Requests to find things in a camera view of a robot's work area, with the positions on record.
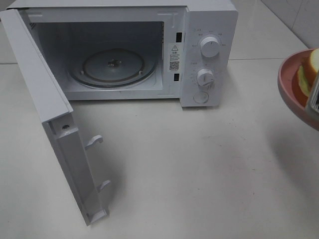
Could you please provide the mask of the round white door button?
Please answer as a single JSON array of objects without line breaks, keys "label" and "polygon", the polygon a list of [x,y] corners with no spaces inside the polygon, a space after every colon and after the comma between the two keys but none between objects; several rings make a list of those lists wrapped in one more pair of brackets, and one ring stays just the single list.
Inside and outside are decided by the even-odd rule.
[{"label": "round white door button", "polygon": [[194,101],[198,104],[204,104],[209,99],[209,94],[207,92],[198,92],[193,97]]}]

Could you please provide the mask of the white timer knob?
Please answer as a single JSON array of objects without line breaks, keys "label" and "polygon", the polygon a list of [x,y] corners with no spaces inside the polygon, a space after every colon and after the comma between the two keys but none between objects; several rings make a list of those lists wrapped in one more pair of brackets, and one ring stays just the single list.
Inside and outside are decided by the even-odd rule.
[{"label": "white timer knob", "polygon": [[196,79],[199,86],[206,87],[214,82],[215,76],[212,70],[204,68],[197,72]]}]

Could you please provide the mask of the white microwave door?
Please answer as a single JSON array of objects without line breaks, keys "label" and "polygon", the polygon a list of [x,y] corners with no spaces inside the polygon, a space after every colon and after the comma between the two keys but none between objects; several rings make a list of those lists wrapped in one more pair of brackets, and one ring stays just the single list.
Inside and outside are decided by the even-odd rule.
[{"label": "white microwave door", "polygon": [[0,18],[44,131],[84,221],[91,225],[108,214],[100,193],[110,181],[95,184],[87,157],[87,150],[103,138],[97,135],[83,143],[73,109],[30,33],[26,13],[10,9]]}]

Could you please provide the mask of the pink round plate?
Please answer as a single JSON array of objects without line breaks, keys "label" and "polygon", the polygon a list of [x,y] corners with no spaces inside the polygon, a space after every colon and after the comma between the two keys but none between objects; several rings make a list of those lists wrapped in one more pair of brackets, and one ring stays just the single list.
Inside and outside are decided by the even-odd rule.
[{"label": "pink round plate", "polygon": [[286,58],[279,67],[277,83],[281,98],[293,114],[310,127],[318,130],[319,121],[306,113],[307,98],[299,89],[297,81],[297,71],[303,60],[309,57],[311,52],[312,49],[307,49]]}]

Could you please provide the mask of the white bread sandwich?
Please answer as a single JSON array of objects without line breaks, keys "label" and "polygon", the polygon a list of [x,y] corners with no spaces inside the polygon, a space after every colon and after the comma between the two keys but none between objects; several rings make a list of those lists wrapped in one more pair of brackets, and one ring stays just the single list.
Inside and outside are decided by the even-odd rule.
[{"label": "white bread sandwich", "polygon": [[312,86],[319,71],[319,49],[311,51],[310,55],[303,58],[297,71],[298,86],[306,97],[309,97]]}]

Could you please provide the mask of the glass microwave turntable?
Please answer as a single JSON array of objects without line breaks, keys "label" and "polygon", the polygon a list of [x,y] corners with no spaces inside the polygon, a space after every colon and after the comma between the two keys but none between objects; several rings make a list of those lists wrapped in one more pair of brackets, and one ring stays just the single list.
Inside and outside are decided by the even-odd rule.
[{"label": "glass microwave turntable", "polygon": [[123,48],[107,49],[73,60],[69,73],[79,83],[94,88],[119,88],[139,83],[152,75],[156,53]]}]

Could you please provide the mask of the white warning label sticker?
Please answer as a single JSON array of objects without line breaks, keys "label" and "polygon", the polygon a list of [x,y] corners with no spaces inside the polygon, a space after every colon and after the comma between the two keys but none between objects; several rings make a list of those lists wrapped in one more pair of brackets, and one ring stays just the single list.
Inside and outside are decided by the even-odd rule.
[{"label": "white warning label sticker", "polygon": [[168,71],[179,72],[182,60],[182,48],[178,43],[170,43],[167,47]]}]

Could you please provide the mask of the white microwave oven body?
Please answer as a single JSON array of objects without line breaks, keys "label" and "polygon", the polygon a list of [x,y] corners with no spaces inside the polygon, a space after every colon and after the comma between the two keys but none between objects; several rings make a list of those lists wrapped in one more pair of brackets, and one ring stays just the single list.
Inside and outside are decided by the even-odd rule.
[{"label": "white microwave oven body", "polygon": [[[221,98],[238,11],[229,0],[16,0],[6,10],[26,13],[31,35],[69,101],[179,99],[183,107],[214,107]],[[201,54],[200,42],[215,36],[219,53]],[[179,72],[168,71],[167,47],[182,48]],[[95,52],[123,48],[156,53],[155,71],[119,88],[94,88],[73,79],[70,63]],[[197,83],[200,69],[213,71],[209,86]],[[193,97],[207,92],[198,104]]]}]

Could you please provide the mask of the upper white power knob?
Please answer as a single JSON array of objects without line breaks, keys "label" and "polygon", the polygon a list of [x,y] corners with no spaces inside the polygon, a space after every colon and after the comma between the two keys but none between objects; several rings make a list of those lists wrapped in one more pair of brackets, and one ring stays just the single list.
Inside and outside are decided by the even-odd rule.
[{"label": "upper white power knob", "polygon": [[211,58],[220,51],[220,41],[215,36],[204,37],[200,42],[201,54],[204,57]]}]

